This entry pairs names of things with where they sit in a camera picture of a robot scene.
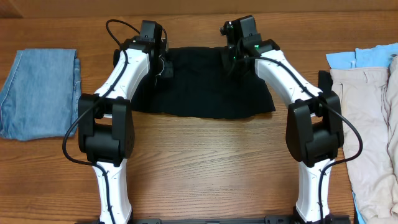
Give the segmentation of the black shorts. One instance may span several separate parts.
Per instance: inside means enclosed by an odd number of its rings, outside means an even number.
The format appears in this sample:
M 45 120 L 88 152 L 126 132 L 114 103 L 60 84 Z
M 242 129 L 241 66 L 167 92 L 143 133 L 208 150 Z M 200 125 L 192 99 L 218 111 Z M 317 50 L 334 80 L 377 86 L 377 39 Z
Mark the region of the black shorts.
M 134 111 L 213 119 L 244 119 L 275 111 L 272 96 L 251 68 L 224 69 L 220 47 L 170 49 L 161 75 L 145 76 L 131 101 Z

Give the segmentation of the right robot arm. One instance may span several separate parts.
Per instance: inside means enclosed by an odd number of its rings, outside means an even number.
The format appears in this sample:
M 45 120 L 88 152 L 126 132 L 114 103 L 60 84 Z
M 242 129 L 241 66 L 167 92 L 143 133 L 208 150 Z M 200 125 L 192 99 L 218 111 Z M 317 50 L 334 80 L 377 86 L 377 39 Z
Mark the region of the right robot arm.
M 271 39 L 263 40 L 253 16 L 227 21 L 220 28 L 227 46 L 222 54 L 230 73 L 253 70 L 270 85 L 287 107 L 285 141 L 298 162 L 298 199 L 291 217 L 267 217 L 267 223 L 349 223 L 336 217 L 328 206 L 331 164 L 343 145 L 339 119 L 340 100 L 334 92 L 323 92 L 288 62 Z

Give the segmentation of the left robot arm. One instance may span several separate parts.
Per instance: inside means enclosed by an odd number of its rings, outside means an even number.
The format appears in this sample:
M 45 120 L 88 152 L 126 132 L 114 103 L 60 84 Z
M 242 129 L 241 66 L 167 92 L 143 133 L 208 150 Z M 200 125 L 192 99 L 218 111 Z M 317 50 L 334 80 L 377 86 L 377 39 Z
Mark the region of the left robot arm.
M 144 79 L 165 68 L 161 53 L 166 39 L 160 24 L 142 21 L 136 36 L 117 41 L 113 71 L 105 83 L 78 100 L 78 145 L 98 181 L 98 223 L 132 221 L 127 193 L 127 160 L 135 141 L 131 101 Z

